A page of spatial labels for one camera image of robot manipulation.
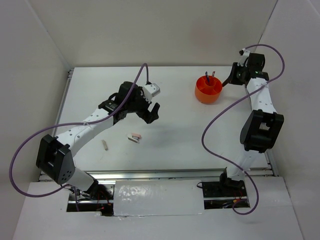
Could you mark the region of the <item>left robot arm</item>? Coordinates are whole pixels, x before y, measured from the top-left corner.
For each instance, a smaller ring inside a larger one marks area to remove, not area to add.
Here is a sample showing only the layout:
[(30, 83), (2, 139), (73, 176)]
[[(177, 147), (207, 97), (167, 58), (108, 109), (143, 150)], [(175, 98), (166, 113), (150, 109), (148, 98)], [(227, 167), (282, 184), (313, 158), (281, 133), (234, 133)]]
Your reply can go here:
[(152, 98), (160, 92), (155, 83), (138, 86), (125, 81), (118, 92), (100, 103), (82, 124), (57, 136), (45, 135), (40, 141), (36, 166), (58, 185), (69, 184), (79, 189), (88, 200), (99, 193), (107, 193), (93, 176), (75, 166), (74, 157), (95, 136), (123, 120), (127, 114), (135, 113), (147, 124), (157, 120), (160, 104), (156, 103), (152, 110), (148, 108)]

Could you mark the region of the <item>beige small eraser stick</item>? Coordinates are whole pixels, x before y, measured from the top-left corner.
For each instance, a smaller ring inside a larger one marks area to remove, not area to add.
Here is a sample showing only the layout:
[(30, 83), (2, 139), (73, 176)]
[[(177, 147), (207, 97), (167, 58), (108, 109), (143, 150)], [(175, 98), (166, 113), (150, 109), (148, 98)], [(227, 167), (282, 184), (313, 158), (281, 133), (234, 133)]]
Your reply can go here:
[(106, 141), (102, 140), (101, 142), (103, 144), (104, 149), (107, 151), (109, 148), (108, 148), (108, 145), (107, 145)]

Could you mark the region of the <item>blue pen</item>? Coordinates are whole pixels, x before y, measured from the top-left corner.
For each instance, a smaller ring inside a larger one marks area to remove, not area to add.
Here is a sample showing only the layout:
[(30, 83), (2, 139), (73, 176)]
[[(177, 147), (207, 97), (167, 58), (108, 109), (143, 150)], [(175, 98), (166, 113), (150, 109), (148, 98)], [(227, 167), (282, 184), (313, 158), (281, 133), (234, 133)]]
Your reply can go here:
[(210, 78), (209, 78), (209, 75), (208, 75), (207, 71), (205, 72), (205, 77), (206, 77), (207, 84), (209, 85), (210, 84)]

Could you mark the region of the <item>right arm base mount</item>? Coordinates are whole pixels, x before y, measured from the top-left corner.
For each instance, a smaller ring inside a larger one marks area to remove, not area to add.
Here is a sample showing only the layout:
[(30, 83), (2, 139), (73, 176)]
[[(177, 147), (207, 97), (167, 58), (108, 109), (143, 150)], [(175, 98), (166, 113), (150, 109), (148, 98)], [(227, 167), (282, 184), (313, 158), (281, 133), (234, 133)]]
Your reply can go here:
[(221, 174), (219, 181), (201, 181), (196, 187), (202, 190), (205, 210), (246, 208), (247, 190), (243, 180), (232, 180)]

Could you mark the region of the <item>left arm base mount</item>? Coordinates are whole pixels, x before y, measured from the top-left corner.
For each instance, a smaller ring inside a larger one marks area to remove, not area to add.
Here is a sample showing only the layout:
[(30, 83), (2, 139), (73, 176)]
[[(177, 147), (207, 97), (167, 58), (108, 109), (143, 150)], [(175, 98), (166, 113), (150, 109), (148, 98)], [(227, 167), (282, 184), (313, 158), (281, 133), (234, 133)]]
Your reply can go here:
[(112, 217), (114, 215), (115, 180), (99, 182), (100, 187), (95, 196), (90, 196), (78, 188), (66, 187), (69, 190), (66, 212), (89, 213), (97, 212), (101, 216)]

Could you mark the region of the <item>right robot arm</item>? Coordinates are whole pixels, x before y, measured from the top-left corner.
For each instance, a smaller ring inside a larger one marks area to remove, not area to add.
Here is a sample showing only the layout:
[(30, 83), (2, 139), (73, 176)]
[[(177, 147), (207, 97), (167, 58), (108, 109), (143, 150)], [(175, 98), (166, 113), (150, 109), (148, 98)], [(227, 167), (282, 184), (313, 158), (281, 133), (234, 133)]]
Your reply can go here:
[(269, 75), (263, 72), (265, 56), (249, 50), (240, 51), (240, 60), (232, 64), (228, 78), (222, 83), (244, 85), (251, 105), (251, 114), (240, 132), (239, 141), (244, 150), (235, 160), (236, 166), (227, 167), (219, 177), (218, 190), (223, 196), (230, 196), (244, 187), (244, 172), (250, 170), (253, 162), (273, 148), (284, 123), (284, 116), (273, 106), (267, 83)]

